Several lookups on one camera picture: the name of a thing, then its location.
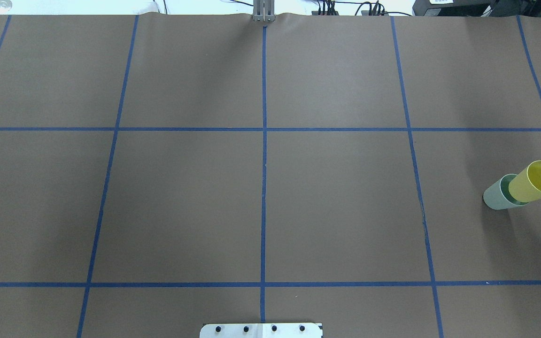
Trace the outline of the yellow plastic cup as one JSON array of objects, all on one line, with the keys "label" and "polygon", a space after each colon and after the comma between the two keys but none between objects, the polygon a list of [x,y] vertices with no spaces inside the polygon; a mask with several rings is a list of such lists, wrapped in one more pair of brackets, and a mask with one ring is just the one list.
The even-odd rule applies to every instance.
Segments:
[{"label": "yellow plastic cup", "polygon": [[513,199],[530,203],[541,200],[541,160],[530,163],[509,183]]}]

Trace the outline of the pale green plastic cup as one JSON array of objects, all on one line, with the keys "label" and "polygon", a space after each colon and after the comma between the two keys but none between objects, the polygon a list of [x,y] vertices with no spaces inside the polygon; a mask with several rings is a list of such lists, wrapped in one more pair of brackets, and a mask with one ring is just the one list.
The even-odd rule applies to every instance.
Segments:
[{"label": "pale green plastic cup", "polygon": [[513,209],[528,205],[528,202],[521,202],[514,199],[509,191],[509,184],[517,175],[504,175],[501,179],[494,182],[483,193],[483,201],[487,207],[493,210]]}]

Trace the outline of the black mini computer box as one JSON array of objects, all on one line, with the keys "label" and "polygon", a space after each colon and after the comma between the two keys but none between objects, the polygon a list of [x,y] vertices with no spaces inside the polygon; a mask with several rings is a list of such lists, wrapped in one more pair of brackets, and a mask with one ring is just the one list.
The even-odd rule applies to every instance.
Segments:
[{"label": "black mini computer box", "polygon": [[415,16],[541,17],[541,0],[415,0]]}]

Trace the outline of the clear tape roll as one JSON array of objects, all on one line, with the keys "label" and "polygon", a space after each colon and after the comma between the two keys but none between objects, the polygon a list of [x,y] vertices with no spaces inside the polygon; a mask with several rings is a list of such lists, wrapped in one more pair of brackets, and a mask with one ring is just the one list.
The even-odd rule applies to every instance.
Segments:
[{"label": "clear tape roll", "polygon": [[0,0],[0,15],[8,13],[12,7],[12,0]]}]

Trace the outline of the aluminium frame post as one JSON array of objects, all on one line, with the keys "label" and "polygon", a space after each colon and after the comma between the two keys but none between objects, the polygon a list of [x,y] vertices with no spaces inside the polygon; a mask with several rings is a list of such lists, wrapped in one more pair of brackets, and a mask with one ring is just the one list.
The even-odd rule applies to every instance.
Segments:
[{"label": "aluminium frame post", "polygon": [[253,21],[254,22],[274,22],[275,0],[253,0]]}]

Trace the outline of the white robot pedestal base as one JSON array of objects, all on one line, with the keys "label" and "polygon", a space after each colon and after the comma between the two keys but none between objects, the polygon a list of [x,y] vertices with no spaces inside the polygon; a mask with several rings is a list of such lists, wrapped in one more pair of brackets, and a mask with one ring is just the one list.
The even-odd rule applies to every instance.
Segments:
[{"label": "white robot pedestal base", "polygon": [[200,338],[322,338],[321,323],[216,323],[204,325]]}]

